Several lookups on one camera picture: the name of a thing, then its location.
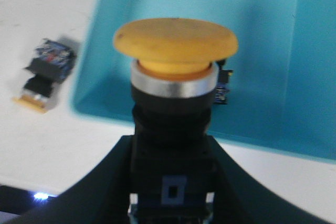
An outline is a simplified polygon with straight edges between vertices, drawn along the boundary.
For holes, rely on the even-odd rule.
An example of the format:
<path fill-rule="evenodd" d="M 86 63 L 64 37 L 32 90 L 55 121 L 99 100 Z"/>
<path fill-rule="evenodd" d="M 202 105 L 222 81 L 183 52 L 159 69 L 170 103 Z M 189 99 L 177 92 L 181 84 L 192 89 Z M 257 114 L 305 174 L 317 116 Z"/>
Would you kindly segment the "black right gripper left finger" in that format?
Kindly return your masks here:
<path fill-rule="evenodd" d="M 8 223 L 130 223 L 131 136 L 123 136 L 84 178 Z"/>

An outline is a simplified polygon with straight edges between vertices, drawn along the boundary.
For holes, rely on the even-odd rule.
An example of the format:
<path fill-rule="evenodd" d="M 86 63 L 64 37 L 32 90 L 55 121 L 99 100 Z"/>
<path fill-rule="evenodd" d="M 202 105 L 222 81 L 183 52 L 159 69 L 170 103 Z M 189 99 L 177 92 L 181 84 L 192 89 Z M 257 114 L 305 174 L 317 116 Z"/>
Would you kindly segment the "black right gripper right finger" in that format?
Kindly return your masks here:
<path fill-rule="evenodd" d="M 217 175 L 212 223 L 328 223 L 279 197 L 207 137 Z"/>

